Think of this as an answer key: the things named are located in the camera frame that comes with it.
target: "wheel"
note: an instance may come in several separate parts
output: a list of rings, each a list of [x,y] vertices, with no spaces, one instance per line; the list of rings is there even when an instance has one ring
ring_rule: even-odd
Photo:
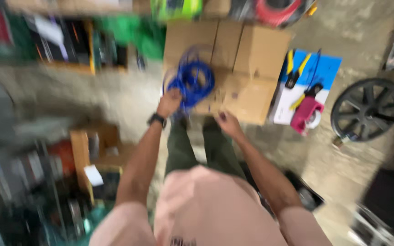
[[[349,86],[332,108],[331,126],[339,137],[352,135],[352,141],[370,141],[392,126],[391,122],[373,117],[375,113],[394,117],[392,81],[370,78]]]

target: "green pants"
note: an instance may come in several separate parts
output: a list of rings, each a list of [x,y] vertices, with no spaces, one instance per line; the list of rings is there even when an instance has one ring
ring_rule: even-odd
[[[218,125],[203,128],[207,166],[220,172],[246,179],[236,159],[232,144],[222,134]],[[190,169],[198,165],[184,126],[173,124],[168,137],[168,159],[165,176],[174,170]]]

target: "wristwatch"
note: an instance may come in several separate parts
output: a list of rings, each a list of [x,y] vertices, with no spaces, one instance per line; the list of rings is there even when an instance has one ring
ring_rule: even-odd
[[[154,113],[150,119],[147,121],[147,124],[150,126],[153,121],[159,121],[162,124],[162,128],[165,129],[165,126],[167,126],[167,119],[163,118],[162,116]]]

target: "floor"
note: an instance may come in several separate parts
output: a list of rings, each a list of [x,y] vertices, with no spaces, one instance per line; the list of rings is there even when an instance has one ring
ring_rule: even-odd
[[[244,131],[274,164],[297,172],[323,196],[326,204],[315,216],[331,242],[335,246],[354,245],[347,237],[352,213],[375,171],[394,157],[394,126],[374,141],[350,143],[338,151],[331,145],[334,132],[330,112],[338,95],[359,79],[386,77],[394,81],[394,72],[380,71],[394,34],[394,1],[319,1],[313,17],[288,29],[295,34],[291,47],[310,51],[321,48],[323,53],[343,58],[320,126],[308,137],[299,136],[290,127],[272,124],[244,125]],[[123,140],[138,141],[158,103],[162,66],[149,61],[148,70],[141,73],[134,59],[130,60],[127,75],[107,73],[95,77],[41,66],[0,66],[0,82],[17,105],[33,103],[57,113],[83,110],[117,123]],[[199,127],[193,124],[189,135],[196,155],[204,159]],[[154,208],[162,186],[167,136],[166,131],[149,208]]]

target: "blue and white box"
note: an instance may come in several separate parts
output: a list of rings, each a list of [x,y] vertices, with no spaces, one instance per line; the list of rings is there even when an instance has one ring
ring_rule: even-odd
[[[296,73],[308,53],[300,49],[295,50],[293,55],[293,74]],[[312,53],[295,86],[289,89],[285,87],[288,79],[287,60],[285,60],[279,79],[280,84],[276,94],[275,104],[270,114],[270,120],[275,124],[290,125],[295,112],[295,109],[290,110],[290,107],[305,91],[317,83],[321,83],[323,89],[317,93],[315,99],[317,102],[325,104],[341,62],[342,59],[339,57]]]

